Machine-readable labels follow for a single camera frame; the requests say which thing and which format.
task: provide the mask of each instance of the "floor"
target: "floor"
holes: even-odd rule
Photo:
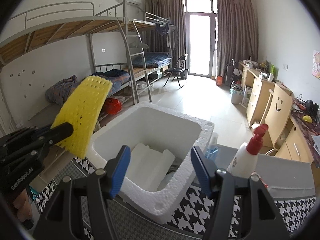
[[[248,128],[246,109],[241,105],[233,105],[226,87],[216,86],[212,79],[198,76],[188,76],[187,84],[180,88],[177,79],[163,87],[166,78],[154,83],[152,88],[152,103],[175,109],[214,123],[214,131],[219,134],[218,143],[239,148],[243,142],[248,142],[252,132]],[[148,93],[140,95],[140,101],[149,101]],[[132,101],[123,105],[123,109],[132,106]],[[107,124],[114,116],[107,116],[100,122]]]

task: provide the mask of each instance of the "paper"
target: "paper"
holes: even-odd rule
[[[320,79],[320,51],[313,51],[312,74]]]
[[[320,155],[320,135],[311,135],[315,144],[313,145],[314,149]]]

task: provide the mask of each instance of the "metal bolt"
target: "metal bolt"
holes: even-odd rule
[[[250,178],[255,182],[259,181],[259,177],[257,175],[252,175]]]
[[[104,169],[97,169],[95,172],[98,176],[100,176],[103,175],[106,171]]]
[[[219,169],[217,169],[217,173],[226,174],[227,171],[225,169],[219,168]]]
[[[64,177],[62,178],[62,181],[65,182],[65,183],[69,182],[70,180],[71,180],[71,177],[70,177],[70,176],[64,176]]]

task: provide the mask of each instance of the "clear bottle with blue liquid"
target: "clear bottle with blue liquid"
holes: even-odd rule
[[[212,132],[207,150],[204,153],[205,157],[209,160],[212,160],[212,161],[215,161],[217,154],[218,154],[218,151],[219,151],[219,147],[217,145],[218,136],[219,136],[218,133]]]

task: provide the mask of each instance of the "yellow cleaning cloth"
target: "yellow cleaning cloth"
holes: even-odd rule
[[[89,76],[73,91],[62,106],[51,128],[64,122],[73,126],[70,137],[57,145],[83,159],[106,97],[112,88],[109,80]]]

